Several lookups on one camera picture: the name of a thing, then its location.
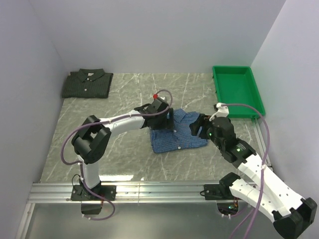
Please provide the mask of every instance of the green plastic bin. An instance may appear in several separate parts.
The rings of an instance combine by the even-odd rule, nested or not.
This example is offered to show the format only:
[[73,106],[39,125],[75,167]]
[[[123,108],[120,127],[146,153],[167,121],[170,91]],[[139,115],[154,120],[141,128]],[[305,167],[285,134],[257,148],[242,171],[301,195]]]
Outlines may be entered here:
[[[265,108],[250,67],[213,66],[213,78],[218,102],[247,104],[265,115]],[[229,107],[229,117],[259,118],[252,109],[241,106]]]

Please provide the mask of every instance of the clothing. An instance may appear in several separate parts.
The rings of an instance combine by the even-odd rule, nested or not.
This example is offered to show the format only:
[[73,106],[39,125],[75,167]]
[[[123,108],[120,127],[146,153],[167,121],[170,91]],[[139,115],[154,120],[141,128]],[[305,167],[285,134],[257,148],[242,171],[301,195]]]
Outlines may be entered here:
[[186,148],[198,148],[207,145],[206,139],[192,136],[189,125],[197,120],[199,113],[186,113],[182,109],[174,111],[174,130],[151,130],[151,145],[155,153],[166,153]]
[[64,82],[62,98],[107,98],[112,78],[113,73],[103,69],[71,72]]

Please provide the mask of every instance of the gray marble surface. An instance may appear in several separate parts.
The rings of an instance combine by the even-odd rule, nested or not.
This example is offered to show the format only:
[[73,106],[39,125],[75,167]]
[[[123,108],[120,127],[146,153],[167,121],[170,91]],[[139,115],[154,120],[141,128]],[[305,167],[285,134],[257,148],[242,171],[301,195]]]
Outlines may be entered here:
[[[59,153],[64,138],[87,116],[107,118],[125,114],[134,107],[151,103],[152,95],[160,89],[172,92],[174,109],[207,115],[214,112],[217,97],[212,74],[114,74],[107,99],[64,100],[41,182],[70,182],[79,173],[79,166],[64,165]],[[237,136],[259,153],[251,120],[233,119],[232,123]],[[77,159],[70,142],[64,155],[67,161]],[[148,128],[112,138],[99,162],[103,181],[219,180],[237,171],[221,157],[212,142],[202,148],[155,154]]]

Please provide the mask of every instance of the white wall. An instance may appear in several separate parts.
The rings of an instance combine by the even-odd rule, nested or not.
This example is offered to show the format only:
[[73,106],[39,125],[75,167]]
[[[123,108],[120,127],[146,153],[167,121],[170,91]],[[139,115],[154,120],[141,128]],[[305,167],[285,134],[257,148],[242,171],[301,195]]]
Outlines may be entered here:
[[251,65],[285,0],[30,0],[68,71]]
[[[287,0],[252,69],[270,127],[276,173],[319,203],[319,1]],[[311,239],[319,238],[319,216]]]
[[0,238],[15,237],[38,181],[67,72],[27,0],[0,1]]

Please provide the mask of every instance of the blue checkered shirt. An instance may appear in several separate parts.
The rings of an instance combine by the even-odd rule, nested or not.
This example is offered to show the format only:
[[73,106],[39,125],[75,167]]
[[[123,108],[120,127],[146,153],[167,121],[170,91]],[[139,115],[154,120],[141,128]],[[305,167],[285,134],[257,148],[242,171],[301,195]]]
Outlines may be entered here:
[[192,136],[189,125],[197,120],[199,113],[186,113],[182,109],[174,111],[174,130],[150,130],[151,145],[155,153],[166,153],[186,148],[199,148],[207,145],[206,139]]

